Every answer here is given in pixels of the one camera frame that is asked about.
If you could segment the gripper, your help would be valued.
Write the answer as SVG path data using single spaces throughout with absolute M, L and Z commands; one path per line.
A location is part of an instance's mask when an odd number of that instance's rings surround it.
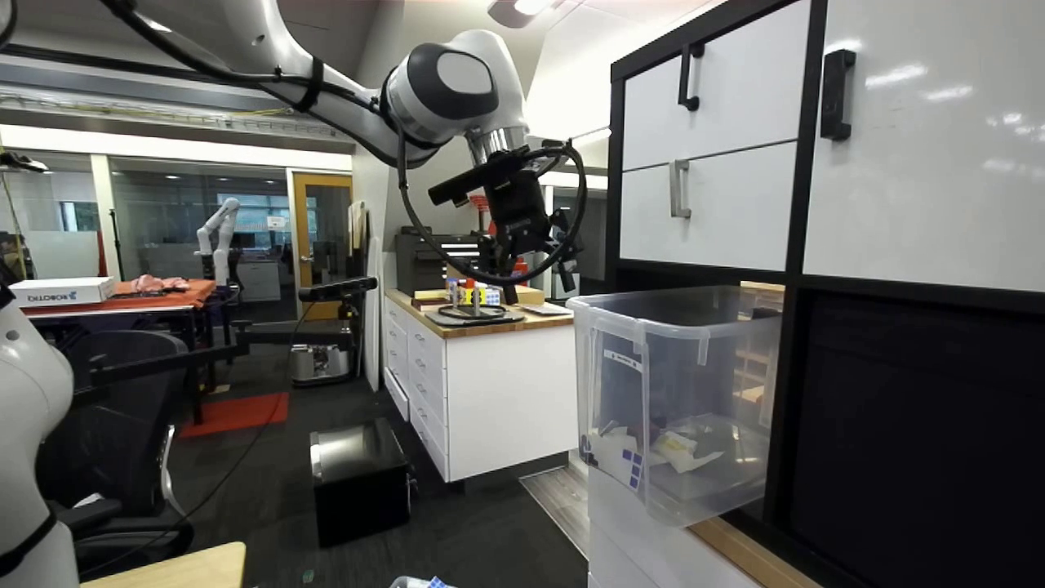
M 549 257 L 559 248 L 563 253 L 553 263 L 553 296 L 579 293 L 577 257 L 585 249 L 578 224 L 570 208 L 556 208 L 545 215 L 544 193 L 536 172 L 521 170 L 487 186 L 487 204 L 494 235 L 478 236 L 478 272 L 481 282 L 501 290 L 501 305 L 517 305 L 514 284 L 500 284 L 512 278 L 516 257 L 513 248 L 542 248 Z

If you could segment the white cabinet with wooden top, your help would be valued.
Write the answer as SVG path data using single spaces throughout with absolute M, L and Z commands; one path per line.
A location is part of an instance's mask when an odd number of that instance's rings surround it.
M 571 312 L 442 327 L 399 290 L 381 306 L 385 387 L 441 480 L 567 464 L 578 422 Z

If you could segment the transparent plastic box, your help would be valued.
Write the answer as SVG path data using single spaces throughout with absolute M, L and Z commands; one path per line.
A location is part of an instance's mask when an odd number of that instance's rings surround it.
M 683 287 L 578 296 L 567 308 L 579 447 L 590 429 L 627 425 L 646 465 L 641 490 L 626 491 L 676 528 L 763 498 L 781 329 L 781 302 L 772 293 Z M 676 473 L 653 453 L 665 431 L 725 455 Z

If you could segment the black box with silver top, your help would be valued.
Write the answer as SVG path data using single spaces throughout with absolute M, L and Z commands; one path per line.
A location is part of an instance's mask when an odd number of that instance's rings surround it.
M 411 520 L 411 465 L 387 418 L 309 436 L 318 546 L 343 545 Z

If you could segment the black and white cabinet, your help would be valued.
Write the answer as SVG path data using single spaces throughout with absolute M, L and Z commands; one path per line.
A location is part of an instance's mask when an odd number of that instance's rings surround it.
M 625 83 L 796 0 L 723 0 L 611 67 L 609 293 L 737 286 L 781 302 L 764 495 L 691 526 L 590 468 L 589 577 L 724 586 L 754 574 L 722 518 L 822 588 L 1045 588 L 1045 293 L 803 271 L 828 0 L 812 0 L 785 271 L 620 257 Z

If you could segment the white cardboard box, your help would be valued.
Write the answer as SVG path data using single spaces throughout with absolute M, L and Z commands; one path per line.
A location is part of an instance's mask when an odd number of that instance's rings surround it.
M 104 304 L 116 290 L 116 278 L 48 278 L 11 284 L 19 308 Z

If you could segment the black round tray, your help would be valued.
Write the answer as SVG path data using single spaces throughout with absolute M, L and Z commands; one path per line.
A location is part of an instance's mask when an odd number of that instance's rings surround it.
M 423 316 L 444 328 L 522 323 L 525 320 L 522 314 L 503 305 L 441 305 L 434 311 L 425 311 Z

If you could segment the white carton with blue squares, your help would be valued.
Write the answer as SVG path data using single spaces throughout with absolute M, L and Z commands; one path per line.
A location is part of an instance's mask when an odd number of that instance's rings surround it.
M 631 492 L 641 490 L 646 458 L 638 447 L 637 436 L 632 436 L 627 425 L 617 425 L 612 421 L 602 429 L 590 429 L 580 436 L 579 450 L 587 465 L 611 476 Z

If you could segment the yellow door with window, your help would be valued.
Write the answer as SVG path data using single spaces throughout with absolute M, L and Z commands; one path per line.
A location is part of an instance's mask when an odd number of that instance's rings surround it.
M 344 282 L 350 269 L 352 178 L 291 171 L 291 260 L 299 289 Z

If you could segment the silver toaster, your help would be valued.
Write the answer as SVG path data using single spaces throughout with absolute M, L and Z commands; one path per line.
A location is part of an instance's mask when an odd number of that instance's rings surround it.
M 291 347 L 291 383 L 310 387 L 345 382 L 354 369 L 350 350 L 335 345 L 295 344 Z

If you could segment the white and yellow packet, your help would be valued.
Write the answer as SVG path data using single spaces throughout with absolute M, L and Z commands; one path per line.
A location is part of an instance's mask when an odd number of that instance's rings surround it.
M 653 443 L 653 453 L 679 474 L 695 471 L 725 455 L 724 451 L 701 447 L 697 440 L 674 431 L 665 431 L 658 436 Z

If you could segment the red floor mat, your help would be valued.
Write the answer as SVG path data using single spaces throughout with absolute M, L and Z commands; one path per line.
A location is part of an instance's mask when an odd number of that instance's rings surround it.
M 287 392 L 208 402 L 202 405 L 201 423 L 190 418 L 187 424 L 180 426 L 176 438 L 193 439 L 283 423 L 287 420 L 288 407 L 291 395 Z

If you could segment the table with orange cloth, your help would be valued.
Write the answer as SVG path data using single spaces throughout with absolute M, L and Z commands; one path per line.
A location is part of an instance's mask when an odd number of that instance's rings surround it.
M 133 283 L 116 283 L 114 296 L 100 304 L 41 306 L 26 310 L 46 339 L 60 350 L 70 350 L 86 335 L 118 330 L 159 330 L 184 342 L 188 350 L 233 342 L 228 303 L 236 287 L 217 286 L 213 280 L 190 279 L 185 289 L 138 292 Z

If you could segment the black office chair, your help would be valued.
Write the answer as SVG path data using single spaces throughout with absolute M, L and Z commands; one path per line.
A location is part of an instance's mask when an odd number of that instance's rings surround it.
M 72 407 L 42 443 L 42 497 L 73 535 L 82 581 L 180 557 L 195 531 L 172 495 L 167 461 L 183 369 L 112 384 Z

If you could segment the light wooden table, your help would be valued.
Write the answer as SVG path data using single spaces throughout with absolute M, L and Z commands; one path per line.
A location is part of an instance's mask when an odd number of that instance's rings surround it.
M 242 588 L 246 554 L 243 542 L 229 542 L 96 578 L 82 588 Z

